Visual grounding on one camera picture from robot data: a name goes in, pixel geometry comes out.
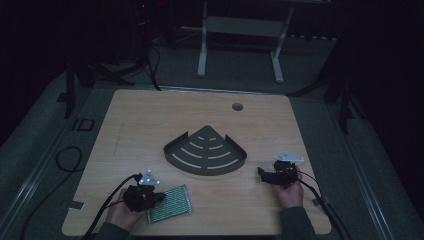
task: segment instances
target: human hand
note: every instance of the human hand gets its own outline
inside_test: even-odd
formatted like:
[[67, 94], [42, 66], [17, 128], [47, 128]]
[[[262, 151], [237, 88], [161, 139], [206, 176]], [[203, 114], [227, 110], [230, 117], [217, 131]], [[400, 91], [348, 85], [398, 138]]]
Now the human hand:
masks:
[[119, 194], [118, 200], [109, 208], [109, 212], [106, 217], [106, 222], [112, 223], [122, 229], [131, 232], [134, 225], [140, 220], [141, 217], [146, 215], [146, 211], [136, 212], [131, 211], [125, 202], [123, 202], [122, 196], [126, 189], [122, 189]]
[[[297, 178], [302, 179], [302, 174], [299, 172], [299, 167], [296, 166]], [[284, 189], [280, 185], [271, 184], [278, 200], [280, 201], [283, 210], [291, 207], [303, 206], [303, 188], [299, 181], [294, 182], [289, 188]]]

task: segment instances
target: table top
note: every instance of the table top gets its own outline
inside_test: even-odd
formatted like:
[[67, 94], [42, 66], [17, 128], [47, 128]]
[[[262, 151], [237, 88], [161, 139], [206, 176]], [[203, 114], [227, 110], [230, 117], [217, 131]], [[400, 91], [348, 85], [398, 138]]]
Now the table top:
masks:
[[[241, 111], [232, 106], [239, 103]], [[219, 176], [184, 172], [165, 159], [164, 146], [188, 131], [211, 126], [228, 135], [246, 153], [245, 164]], [[111, 192], [128, 176], [151, 169], [161, 181], [156, 192], [186, 185], [192, 212], [148, 224], [139, 221], [133, 235], [276, 235], [280, 206], [257, 168], [273, 171], [274, 155], [285, 151], [304, 158], [300, 169], [314, 177], [290, 101], [281, 95], [118, 90], [110, 104], [88, 160], [63, 233], [84, 235]], [[319, 191], [309, 177], [303, 180]], [[304, 207], [317, 234], [331, 229], [305, 188]], [[97, 230], [106, 217], [99, 221]]]

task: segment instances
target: dark background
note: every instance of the dark background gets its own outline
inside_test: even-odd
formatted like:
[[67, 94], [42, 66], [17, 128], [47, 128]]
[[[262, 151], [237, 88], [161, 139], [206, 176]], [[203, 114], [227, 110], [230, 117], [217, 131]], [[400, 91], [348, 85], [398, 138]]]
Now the dark background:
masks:
[[[158, 2], [172, 6], [176, 27], [201, 25], [202, 1]], [[235, 6], [253, 9], [249, 1], [242, 1], [243, 7], [236, 0], [232, 5], [210, 2], [211, 9], [223, 14], [230, 7], [237, 12]], [[275, 10], [275, 2], [263, 7]], [[352, 66], [353, 91], [423, 218], [424, 154], [419, 139], [423, 136], [424, 4], [418, 0], [355, 3], [296, 3], [289, 34], [338, 39], [345, 51], [336, 60]], [[3, 144], [44, 88], [64, 71], [69, 49], [78, 46], [98, 61], [113, 61], [117, 52], [111, 41], [116, 36], [106, 27], [113, 18], [105, 18], [100, 1], [8, 0], [0, 4]], [[256, 11], [259, 17], [266, 12]], [[280, 17], [278, 11], [266, 13], [266, 17]]]

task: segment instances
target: cable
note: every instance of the cable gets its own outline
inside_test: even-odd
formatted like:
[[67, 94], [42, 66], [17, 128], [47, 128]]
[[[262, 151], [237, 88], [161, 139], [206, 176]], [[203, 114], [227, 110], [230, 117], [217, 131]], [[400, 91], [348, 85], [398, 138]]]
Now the cable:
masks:
[[340, 236], [340, 239], [344, 239], [343, 237], [343, 233], [340, 230], [339, 225], [337, 224], [337, 222], [334, 220], [333, 216], [330, 214], [330, 212], [328, 211], [328, 209], [325, 206], [324, 201], [322, 200], [322, 198], [319, 196], [319, 194], [317, 193], [317, 191], [310, 186], [309, 184], [307, 184], [306, 182], [300, 180], [297, 176], [293, 176], [289, 171], [287, 171], [287, 169], [282, 168], [283, 171], [285, 171], [287, 174], [289, 174], [291, 177], [295, 178], [297, 181], [299, 181], [300, 183], [302, 183], [303, 185], [305, 185], [307, 188], [309, 188], [309, 190], [311, 190], [311, 192], [314, 194], [315, 198], [318, 200], [319, 205], [321, 206], [322, 210], [324, 211], [324, 213], [328, 216], [328, 219], [330, 220], [331, 225], [336, 229], [337, 233]]
[[150, 75], [146, 72], [146, 74], [150, 77], [150, 79], [152, 80], [152, 84], [153, 86], [156, 88], [156, 90], [158, 91], [162, 91], [162, 89], [159, 87], [157, 81], [156, 81], [156, 71], [158, 69], [158, 65], [159, 65], [159, 61], [160, 61], [160, 52], [159, 50], [157, 50], [155, 47], [151, 46], [151, 48], [153, 50], [156, 51], [156, 53], [158, 54], [158, 60], [156, 61], [156, 65], [155, 67], [152, 69], [152, 64], [150, 62], [150, 59], [147, 57], [147, 64], [149, 65], [149, 70], [150, 70]]
[[129, 180], [136, 178], [137, 176], [139, 176], [139, 174], [134, 174], [134, 175], [127, 177], [121, 184], [119, 184], [119, 186], [117, 188], [115, 188], [115, 190], [113, 190], [112, 194], [105, 200], [103, 205], [100, 207], [99, 211], [97, 212], [96, 217], [94, 218], [93, 223], [91, 224], [90, 228], [87, 230], [85, 235], [82, 237], [82, 240], [89, 239], [90, 234], [93, 232], [94, 228], [96, 227], [97, 223], [99, 222], [100, 217], [102, 216], [103, 212], [109, 207], [108, 204], [110, 203], [110, 201], [112, 201], [113, 196], [119, 191], [119, 189], [121, 189], [122, 186], [124, 186], [125, 183], [127, 183]]
[[[313, 178], [311, 175], [309, 175], [309, 174], [307, 174], [307, 173], [305, 173], [305, 172], [302, 172], [302, 171], [298, 171], [298, 172], [299, 172], [299, 173], [302, 173], [302, 174], [304, 174], [304, 175], [306, 175], [306, 176], [308, 176], [308, 177], [310, 177], [311, 179], [313, 179], [313, 180], [317, 183], [317, 185], [318, 185], [318, 189], [320, 190], [320, 192], [322, 192], [322, 191], [321, 191], [321, 188], [319, 187], [318, 181], [317, 181], [315, 178]], [[339, 223], [342, 225], [342, 228], [343, 228], [343, 230], [346, 232], [346, 235], [348, 235], [349, 239], [352, 239], [352, 236], [350, 235], [349, 230], [347, 229], [346, 225], [343, 223], [343, 221], [341, 220], [341, 218], [339, 217], [339, 215], [337, 214], [337, 212], [334, 210], [334, 208], [330, 205], [330, 203], [327, 203], [326, 205], [329, 207], [329, 209], [330, 209], [330, 210], [331, 210], [331, 212], [334, 214], [334, 216], [336, 216], [337, 220], [338, 220], [338, 221], [339, 221]]]
[[[71, 170], [69, 170], [69, 169], [66, 169], [66, 168], [64, 168], [64, 167], [62, 167], [60, 164], [59, 164], [59, 157], [60, 157], [60, 155], [64, 152], [64, 151], [67, 151], [67, 150], [69, 150], [69, 149], [76, 149], [77, 151], [78, 151], [78, 154], [79, 154], [79, 157], [78, 157], [78, 162], [75, 164], [75, 166], [71, 169]], [[51, 196], [51, 195], [53, 195], [53, 193], [55, 193], [56, 191], [57, 191], [57, 189], [59, 189], [71, 176], [72, 176], [72, 174], [74, 174], [74, 173], [76, 173], [76, 172], [80, 172], [80, 171], [83, 171], [84, 170], [84, 168], [80, 168], [80, 169], [77, 169], [78, 168], [78, 166], [80, 165], [80, 163], [81, 163], [81, 160], [82, 160], [82, 152], [81, 152], [81, 149], [79, 149], [78, 147], [76, 147], [76, 146], [70, 146], [70, 147], [66, 147], [66, 148], [64, 148], [64, 149], [62, 149], [62, 150], [60, 150], [57, 154], [56, 154], [56, 164], [57, 164], [57, 166], [59, 167], [59, 169], [61, 169], [61, 170], [63, 170], [63, 171], [66, 171], [66, 172], [69, 172], [69, 174], [55, 187], [55, 188], [53, 188], [53, 190], [49, 193], [49, 194], [47, 194], [47, 196], [46, 197], [44, 197], [44, 199], [43, 200], [41, 200], [41, 202], [32, 210], [32, 212], [29, 214], [29, 216], [27, 217], [27, 219], [25, 220], [25, 223], [24, 223], [24, 226], [22, 227], [22, 230], [21, 230], [21, 235], [20, 235], [20, 240], [24, 240], [25, 239], [25, 230], [26, 230], [26, 228], [28, 227], [28, 224], [29, 224], [29, 222], [30, 222], [30, 220], [31, 220], [31, 218], [34, 216], [34, 214], [37, 212], [37, 210], [47, 201], [47, 199]]]

